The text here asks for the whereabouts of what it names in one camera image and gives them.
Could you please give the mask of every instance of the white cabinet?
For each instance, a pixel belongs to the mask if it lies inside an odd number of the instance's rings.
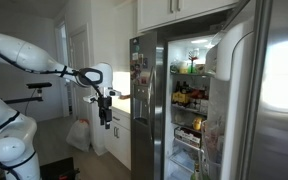
[[[138,31],[219,12],[238,0],[138,0]]]
[[[128,169],[131,169],[131,131],[128,113],[112,111],[113,120],[105,133],[105,147]]]

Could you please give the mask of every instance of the white plastic bag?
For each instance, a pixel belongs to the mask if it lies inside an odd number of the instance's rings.
[[[75,121],[66,137],[66,142],[84,152],[89,152],[91,137],[88,120]]]

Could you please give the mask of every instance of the white robotic arm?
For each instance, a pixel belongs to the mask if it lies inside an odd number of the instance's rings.
[[[29,73],[53,74],[69,79],[83,88],[93,87],[97,96],[84,97],[97,101],[101,124],[109,128],[111,96],[120,92],[112,88],[112,68],[105,63],[74,70],[56,62],[39,47],[23,40],[0,34],[0,63],[9,64]],[[7,180],[39,180],[37,154],[32,146],[36,132],[34,119],[11,109],[0,99],[0,166]]]

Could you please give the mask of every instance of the refrigerator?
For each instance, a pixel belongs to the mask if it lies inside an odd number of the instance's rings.
[[[133,38],[130,62],[132,179],[288,179],[288,2]]]

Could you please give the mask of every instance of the white wall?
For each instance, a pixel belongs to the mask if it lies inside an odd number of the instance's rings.
[[[52,19],[0,10],[0,33],[33,43],[56,58],[54,21]],[[63,114],[62,98],[58,77],[29,74],[7,65],[0,66],[0,97],[2,99],[30,97],[33,91],[27,89],[26,84],[37,82],[50,82],[53,86],[43,89],[43,102],[30,102],[27,115],[37,121],[61,117]],[[10,106],[24,113],[26,103]]]
[[[55,22],[65,17],[67,34],[87,24],[90,64],[106,62],[112,65],[114,71],[129,71],[128,39],[135,32],[134,7],[133,1],[117,3],[116,0],[70,0]],[[90,109],[93,112],[89,114],[92,145],[100,155],[106,152],[105,130],[100,126],[97,105],[90,105]]]

